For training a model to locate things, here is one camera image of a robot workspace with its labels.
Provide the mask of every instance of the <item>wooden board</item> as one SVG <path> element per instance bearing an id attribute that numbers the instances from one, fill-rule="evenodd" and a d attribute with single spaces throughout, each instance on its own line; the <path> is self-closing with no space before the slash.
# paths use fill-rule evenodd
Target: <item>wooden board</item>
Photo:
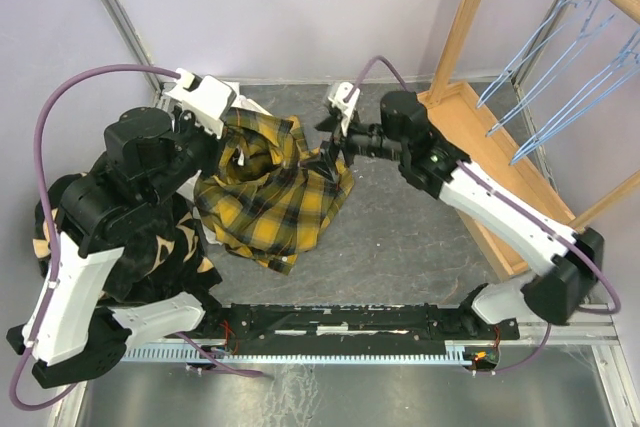
<path id="1" fill-rule="evenodd" d="M 518 145 L 504 129 L 491 137 L 485 135 L 496 123 L 496 118 L 484 105 L 476 109 L 478 96 L 468 83 L 447 86 L 437 105 L 429 103 L 428 92 L 418 98 L 423 104 L 429 104 L 431 122 L 498 183 L 558 222 L 566 224 L 575 218 L 528 158 L 509 165 Z M 460 216 L 498 277 L 505 279 L 527 269 L 522 258 L 500 238 L 469 216 L 462 213 Z"/>

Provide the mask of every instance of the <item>reflective surface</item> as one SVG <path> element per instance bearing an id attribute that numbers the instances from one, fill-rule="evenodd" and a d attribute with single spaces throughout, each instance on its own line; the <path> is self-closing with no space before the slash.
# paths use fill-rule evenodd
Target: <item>reflective surface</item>
<path id="1" fill-rule="evenodd" d="M 504 365 L 530 352 L 503 347 Z M 86 427 L 613 426 L 588 347 L 549 347 L 523 370 L 472 378 L 431 366 L 262 365 L 272 378 L 121 363 L 90 384 Z"/>

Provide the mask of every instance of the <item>wooden base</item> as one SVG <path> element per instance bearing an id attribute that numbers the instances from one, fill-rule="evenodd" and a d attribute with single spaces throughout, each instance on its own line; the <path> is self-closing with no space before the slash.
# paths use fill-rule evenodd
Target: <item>wooden base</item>
<path id="1" fill-rule="evenodd" d="M 496 118 L 485 105 L 476 109 L 478 96 L 468 83 L 447 86 L 437 105 L 429 102 L 429 92 L 418 98 L 428 106 L 429 119 L 447 139 L 467 152 L 499 184 L 558 222 L 567 224 L 575 218 L 528 158 L 509 165 L 518 145 L 505 129 L 491 137 L 485 135 Z M 527 270 L 527 264 L 505 242 L 471 217 L 459 214 L 500 279 Z"/>

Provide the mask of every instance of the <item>gray floor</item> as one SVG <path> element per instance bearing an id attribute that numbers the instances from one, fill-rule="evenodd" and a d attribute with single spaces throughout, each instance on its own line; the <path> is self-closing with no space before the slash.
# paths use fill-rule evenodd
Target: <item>gray floor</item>
<path id="1" fill-rule="evenodd" d="M 481 92 L 487 84 L 472 84 Z M 412 86 L 417 91 L 428 84 Z M 379 120 L 382 95 L 392 84 L 368 84 L 358 111 L 365 122 Z M 313 125 L 326 114 L 325 85 L 247 86 L 242 93 L 274 115 L 300 117 L 310 146 L 323 134 Z M 504 86 L 489 107 L 502 115 L 515 105 Z M 521 119 L 509 125 L 525 140 Z M 288 276 L 228 255 L 209 254 L 223 283 L 213 294 L 223 303 L 457 303 L 478 284 L 496 276 L 455 211 L 410 187 L 388 161 L 356 159 L 356 185 L 317 249 L 299 256 Z"/>
<path id="2" fill-rule="evenodd" d="M 505 365 L 528 348 L 503 347 Z M 86 427 L 613 427 L 588 347 L 548 347 L 535 366 L 473 378 L 461 367 L 256 365 L 270 378 L 121 363 L 91 382 Z"/>

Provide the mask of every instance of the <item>plaid shirt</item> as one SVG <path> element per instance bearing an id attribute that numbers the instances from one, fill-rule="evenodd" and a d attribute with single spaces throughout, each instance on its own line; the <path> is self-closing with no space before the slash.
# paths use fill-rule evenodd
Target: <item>plaid shirt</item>
<path id="1" fill-rule="evenodd" d="M 225 125 L 218 174 L 199 179 L 194 191 L 202 222 L 230 253 L 288 274 L 338 213 L 353 187 L 351 172 L 338 161 L 336 184 L 301 168 L 316 151 L 296 117 L 230 109 Z"/>

